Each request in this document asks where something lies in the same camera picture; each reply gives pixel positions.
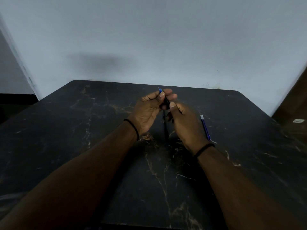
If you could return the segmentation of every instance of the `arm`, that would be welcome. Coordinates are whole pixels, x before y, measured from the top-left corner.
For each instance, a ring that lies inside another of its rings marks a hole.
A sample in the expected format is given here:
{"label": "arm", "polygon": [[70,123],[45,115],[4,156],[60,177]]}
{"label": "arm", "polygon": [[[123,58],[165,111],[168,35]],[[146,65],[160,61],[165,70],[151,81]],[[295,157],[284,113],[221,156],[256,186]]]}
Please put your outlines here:
{"label": "arm", "polygon": [[[165,94],[143,97],[128,119],[139,134],[152,126]],[[127,121],[87,152],[75,157],[32,189],[0,222],[0,229],[79,229],[86,225],[128,150],[137,139]]]}
{"label": "arm", "polygon": [[[177,135],[194,155],[209,142],[195,114],[182,104],[170,103]],[[222,209],[229,229],[300,229],[294,217],[269,199],[214,147],[198,161]]]}

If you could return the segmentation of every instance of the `white wall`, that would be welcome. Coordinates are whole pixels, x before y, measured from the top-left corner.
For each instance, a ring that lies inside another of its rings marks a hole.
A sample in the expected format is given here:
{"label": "white wall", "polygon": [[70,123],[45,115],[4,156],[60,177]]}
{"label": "white wall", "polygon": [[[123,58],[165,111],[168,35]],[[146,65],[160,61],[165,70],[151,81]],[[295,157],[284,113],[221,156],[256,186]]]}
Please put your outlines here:
{"label": "white wall", "polygon": [[33,94],[19,64],[0,31],[0,93]]}
{"label": "white wall", "polygon": [[0,0],[35,92],[74,79],[238,90],[272,115],[307,62],[307,0]]}

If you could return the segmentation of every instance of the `left hand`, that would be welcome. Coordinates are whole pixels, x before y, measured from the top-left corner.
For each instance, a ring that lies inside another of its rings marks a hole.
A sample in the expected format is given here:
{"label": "left hand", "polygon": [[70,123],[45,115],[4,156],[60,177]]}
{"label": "left hand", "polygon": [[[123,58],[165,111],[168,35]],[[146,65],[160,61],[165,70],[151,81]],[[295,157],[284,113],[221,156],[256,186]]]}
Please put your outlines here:
{"label": "left hand", "polygon": [[128,116],[128,119],[137,128],[139,135],[142,135],[149,130],[160,110],[166,110],[166,106],[161,105],[165,96],[169,101],[177,98],[177,94],[172,92],[171,89],[167,88],[161,93],[156,91],[137,101],[132,113]]}

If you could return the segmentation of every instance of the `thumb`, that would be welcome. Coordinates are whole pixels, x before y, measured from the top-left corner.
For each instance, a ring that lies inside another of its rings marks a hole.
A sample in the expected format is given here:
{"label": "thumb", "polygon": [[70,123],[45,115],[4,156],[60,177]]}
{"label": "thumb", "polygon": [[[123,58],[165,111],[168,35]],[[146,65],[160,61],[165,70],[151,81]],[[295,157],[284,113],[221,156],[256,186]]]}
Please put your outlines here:
{"label": "thumb", "polygon": [[169,108],[171,110],[171,113],[172,113],[172,116],[173,116],[174,119],[176,119],[179,116],[181,116],[181,112],[179,111],[178,106],[174,102],[171,102],[169,104]]}
{"label": "thumb", "polygon": [[150,101],[152,108],[158,108],[164,101],[165,93],[162,91],[155,99]]}

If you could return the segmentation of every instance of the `black baseboard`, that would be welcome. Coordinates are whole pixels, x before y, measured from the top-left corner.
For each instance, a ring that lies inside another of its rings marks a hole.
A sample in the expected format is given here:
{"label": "black baseboard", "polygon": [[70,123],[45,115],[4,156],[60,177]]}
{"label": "black baseboard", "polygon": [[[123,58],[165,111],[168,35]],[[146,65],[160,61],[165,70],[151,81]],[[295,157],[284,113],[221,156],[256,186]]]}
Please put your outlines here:
{"label": "black baseboard", "polygon": [[0,93],[0,104],[33,105],[37,102],[35,94]]}

